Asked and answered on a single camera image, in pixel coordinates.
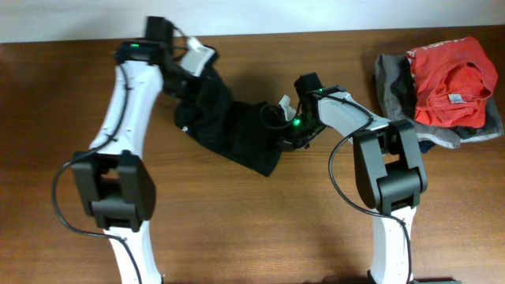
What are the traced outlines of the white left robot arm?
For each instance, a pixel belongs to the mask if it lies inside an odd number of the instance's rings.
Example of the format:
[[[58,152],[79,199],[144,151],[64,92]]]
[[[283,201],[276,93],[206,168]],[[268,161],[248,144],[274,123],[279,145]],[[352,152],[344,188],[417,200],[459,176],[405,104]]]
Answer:
[[[109,240],[123,283],[161,283],[150,238],[155,184],[143,150],[152,108],[161,92],[178,97],[193,72],[175,53],[178,32],[164,17],[150,16],[144,36],[114,54],[115,83],[99,133],[70,163],[86,215]]]

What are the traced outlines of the black polo shirt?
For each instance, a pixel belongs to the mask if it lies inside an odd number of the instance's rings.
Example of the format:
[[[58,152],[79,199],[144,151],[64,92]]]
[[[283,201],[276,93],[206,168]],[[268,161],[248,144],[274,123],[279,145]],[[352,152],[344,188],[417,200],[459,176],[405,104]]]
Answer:
[[[213,68],[188,84],[174,112],[174,124],[198,144],[268,177],[276,168],[280,132],[265,102],[237,101]]]

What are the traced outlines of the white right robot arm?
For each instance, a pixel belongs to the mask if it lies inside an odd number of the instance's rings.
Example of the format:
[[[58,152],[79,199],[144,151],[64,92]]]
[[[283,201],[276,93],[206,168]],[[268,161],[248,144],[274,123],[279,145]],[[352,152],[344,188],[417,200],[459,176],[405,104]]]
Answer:
[[[339,85],[325,87],[316,73],[294,82],[299,103],[286,115],[279,147],[308,148],[325,129],[342,135],[328,160],[331,183],[355,210],[372,218],[370,283],[412,283],[411,227],[428,181],[417,135],[407,120],[380,117],[357,103]],[[336,181],[334,161],[345,144],[353,146],[355,184],[362,204],[354,203]]]

